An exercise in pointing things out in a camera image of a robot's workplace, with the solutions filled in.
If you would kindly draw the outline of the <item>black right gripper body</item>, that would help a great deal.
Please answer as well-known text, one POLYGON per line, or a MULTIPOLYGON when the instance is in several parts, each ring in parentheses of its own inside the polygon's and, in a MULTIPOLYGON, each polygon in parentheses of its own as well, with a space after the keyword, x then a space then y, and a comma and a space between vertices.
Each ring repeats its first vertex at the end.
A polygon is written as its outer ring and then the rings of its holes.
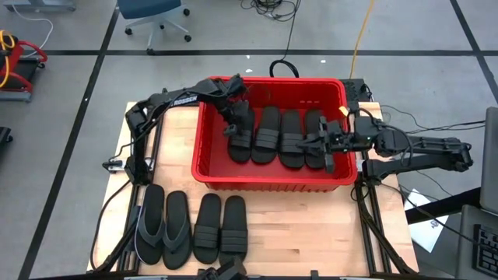
POLYGON ((333 173, 335 170, 335 161, 333 154, 335 152, 350 152, 349 140, 352 137, 350 132, 343 130, 338 121, 327 121, 326 117, 319 118, 319 142, 318 147, 324 156, 325 170, 327 173, 333 173))

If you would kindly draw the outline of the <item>blue office chair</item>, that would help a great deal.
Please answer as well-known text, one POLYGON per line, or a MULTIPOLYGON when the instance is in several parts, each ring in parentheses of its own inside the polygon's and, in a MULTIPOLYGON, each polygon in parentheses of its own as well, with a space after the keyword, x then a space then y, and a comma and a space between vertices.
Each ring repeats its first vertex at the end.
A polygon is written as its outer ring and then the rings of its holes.
POLYGON ((181 11, 186 17, 190 16, 191 10, 182 3, 182 0, 117 0, 117 7, 124 19, 134 20, 134 22, 127 23, 124 28, 124 33, 127 36, 133 34, 132 28, 135 26, 146 24, 151 26, 146 46, 147 55, 152 56, 155 54, 153 41, 158 31, 163 30, 166 24, 182 31, 184 33, 184 40, 187 43, 192 39, 187 29, 170 19, 170 16, 175 11, 181 11))

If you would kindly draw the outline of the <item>white paper sheet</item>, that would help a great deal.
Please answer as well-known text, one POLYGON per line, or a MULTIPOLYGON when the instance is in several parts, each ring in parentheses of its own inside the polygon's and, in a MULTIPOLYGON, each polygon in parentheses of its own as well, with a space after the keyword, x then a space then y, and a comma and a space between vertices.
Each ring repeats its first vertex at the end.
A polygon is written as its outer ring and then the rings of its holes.
MULTIPOLYGON (((431 202, 428 197, 416 189, 412 189, 409 192, 408 199, 416 206, 422 206, 431 202)), ((443 226, 434 219, 409 225, 412 240, 428 253, 433 251, 442 230, 443 226)))

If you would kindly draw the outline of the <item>red plastic bin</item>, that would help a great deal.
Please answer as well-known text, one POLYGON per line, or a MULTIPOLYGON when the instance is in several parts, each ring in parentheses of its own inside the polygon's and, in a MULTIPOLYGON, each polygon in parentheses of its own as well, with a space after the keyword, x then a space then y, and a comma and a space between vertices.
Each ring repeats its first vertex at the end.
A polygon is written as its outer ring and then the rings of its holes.
MULTIPOLYGON (((319 110, 329 121, 346 125, 340 111, 347 104, 343 83, 333 78, 270 78, 246 77, 247 93, 242 98, 260 122, 262 111, 275 106, 280 112, 296 110, 300 121, 311 110, 319 110)), ((223 134, 226 122, 216 108, 202 103, 191 164, 192 176, 213 190, 328 192, 353 184, 357 178, 354 153, 336 152, 334 171, 314 170, 303 166, 290 169, 274 159, 268 164, 233 161, 228 153, 228 137, 223 134)))

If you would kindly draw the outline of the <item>grey desk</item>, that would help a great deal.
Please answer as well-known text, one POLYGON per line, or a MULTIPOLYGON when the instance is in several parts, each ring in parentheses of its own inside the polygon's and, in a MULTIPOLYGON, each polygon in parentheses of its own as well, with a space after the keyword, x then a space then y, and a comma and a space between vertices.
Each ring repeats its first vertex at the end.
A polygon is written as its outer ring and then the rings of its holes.
POLYGON ((473 229, 475 224, 482 224, 498 229, 498 215, 484 208, 465 205, 461 211, 461 225, 458 241, 458 260, 456 278, 464 280, 498 280, 491 278, 472 267, 472 251, 475 244, 473 229))

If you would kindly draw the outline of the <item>grey platform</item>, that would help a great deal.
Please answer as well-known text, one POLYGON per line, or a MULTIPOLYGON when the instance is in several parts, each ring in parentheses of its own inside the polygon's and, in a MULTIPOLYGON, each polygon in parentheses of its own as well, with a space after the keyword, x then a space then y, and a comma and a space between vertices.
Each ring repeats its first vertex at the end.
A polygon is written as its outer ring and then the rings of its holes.
POLYGON ((5 0, 3 5, 11 12, 15 10, 18 12, 74 12, 76 10, 73 0, 5 0))

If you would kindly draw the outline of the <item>black bar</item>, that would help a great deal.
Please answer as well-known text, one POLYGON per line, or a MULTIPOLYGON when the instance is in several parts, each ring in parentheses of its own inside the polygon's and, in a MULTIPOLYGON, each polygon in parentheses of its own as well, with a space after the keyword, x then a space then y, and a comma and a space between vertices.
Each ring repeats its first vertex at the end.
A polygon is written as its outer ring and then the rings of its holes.
POLYGON ((427 220, 445 215, 459 213, 464 205, 471 205, 479 208, 480 195, 481 188, 477 187, 439 201, 433 201, 421 206, 413 205, 411 209, 405 210, 405 216, 408 224, 413 224, 417 222, 425 222, 427 220))

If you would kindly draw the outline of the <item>grey monitor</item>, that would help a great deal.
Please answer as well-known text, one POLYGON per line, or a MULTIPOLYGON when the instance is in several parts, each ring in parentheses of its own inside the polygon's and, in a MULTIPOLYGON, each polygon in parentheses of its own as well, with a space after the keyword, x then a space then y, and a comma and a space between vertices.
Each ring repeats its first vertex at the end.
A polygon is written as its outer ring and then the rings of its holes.
POLYGON ((486 109, 480 205, 498 215, 498 107, 486 109))

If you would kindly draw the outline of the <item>black keyboard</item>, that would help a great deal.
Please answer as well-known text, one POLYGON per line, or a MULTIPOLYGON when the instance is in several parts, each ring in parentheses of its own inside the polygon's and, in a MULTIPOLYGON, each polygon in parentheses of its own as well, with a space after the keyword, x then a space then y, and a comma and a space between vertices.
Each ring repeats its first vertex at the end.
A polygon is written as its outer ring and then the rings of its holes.
POLYGON ((472 251, 472 267, 498 279, 498 229, 475 224, 473 236, 475 244, 472 251))

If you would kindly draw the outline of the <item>black perforated box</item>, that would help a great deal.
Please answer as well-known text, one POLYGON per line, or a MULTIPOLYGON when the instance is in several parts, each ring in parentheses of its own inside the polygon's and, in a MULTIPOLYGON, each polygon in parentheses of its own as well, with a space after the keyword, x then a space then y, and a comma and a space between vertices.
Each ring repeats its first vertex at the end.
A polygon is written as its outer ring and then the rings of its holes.
POLYGON ((346 99, 356 102, 370 102, 372 92, 363 79, 341 79, 345 87, 346 99))

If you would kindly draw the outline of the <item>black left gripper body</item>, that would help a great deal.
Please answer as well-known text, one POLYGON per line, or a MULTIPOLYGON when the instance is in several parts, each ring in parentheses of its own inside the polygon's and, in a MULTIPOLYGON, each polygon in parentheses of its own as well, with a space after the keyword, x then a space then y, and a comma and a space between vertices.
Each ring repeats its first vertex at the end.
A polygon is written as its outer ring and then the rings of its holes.
POLYGON ((244 135, 254 129, 254 111, 247 100, 225 100, 222 103, 222 117, 227 123, 225 136, 244 135))

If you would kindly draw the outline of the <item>black rubber slide sandal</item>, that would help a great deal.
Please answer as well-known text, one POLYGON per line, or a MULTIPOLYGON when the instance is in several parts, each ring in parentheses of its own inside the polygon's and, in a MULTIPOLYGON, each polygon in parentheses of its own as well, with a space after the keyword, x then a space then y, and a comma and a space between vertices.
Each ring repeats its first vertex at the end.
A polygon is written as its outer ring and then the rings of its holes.
POLYGON ((287 110, 282 115, 279 135, 279 160, 290 169, 300 169, 304 165, 304 150, 298 146, 303 140, 300 114, 297 110, 287 110))
POLYGON ((235 257, 243 261, 248 251, 248 229, 245 201, 234 195, 226 199, 219 245, 219 263, 225 264, 235 257))
MULTIPOLYGON (((306 137, 316 137, 319 134, 321 116, 320 110, 309 110, 305 113, 306 137)), ((305 162, 311 169, 319 170, 325 167, 324 154, 319 157, 305 154, 305 162)))
POLYGON ((277 107, 265 107, 254 137, 251 159, 257 164, 270 163, 277 154, 280 112, 277 107))
POLYGON ((194 227, 194 256, 203 264, 212 264, 219 253, 221 199, 208 193, 203 196, 194 227))
POLYGON ((250 108, 237 133, 229 137, 228 153, 234 162, 245 163, 251 157, 254 120, 254 111, 250 108))

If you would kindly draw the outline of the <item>dark grey flip-flop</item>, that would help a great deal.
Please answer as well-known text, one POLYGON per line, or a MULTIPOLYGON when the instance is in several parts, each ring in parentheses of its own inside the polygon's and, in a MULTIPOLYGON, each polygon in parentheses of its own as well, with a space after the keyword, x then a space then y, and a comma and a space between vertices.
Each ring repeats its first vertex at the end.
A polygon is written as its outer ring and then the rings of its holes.
POLYGON ((135 252, 144 264, 156 264, 162 255, 164 198, 164 189, 160 185, 150 184, 146 188, 134 237, 135 252))
POLYGON ((166 219, 163 241, 163 263, 176 270, 191 256, 192 232, 188 198, 183 191, 173 191, 166 199, 166 219))

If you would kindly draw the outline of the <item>red cart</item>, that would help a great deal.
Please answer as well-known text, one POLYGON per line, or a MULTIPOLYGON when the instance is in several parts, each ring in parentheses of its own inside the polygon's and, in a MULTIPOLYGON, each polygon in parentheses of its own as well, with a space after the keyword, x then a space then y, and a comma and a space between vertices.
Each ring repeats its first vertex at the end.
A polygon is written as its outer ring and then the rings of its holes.
POLYGON ((0 30, 0 101, 29 103, 33 78, 46 61, 46 53, 36 44, 0 30))

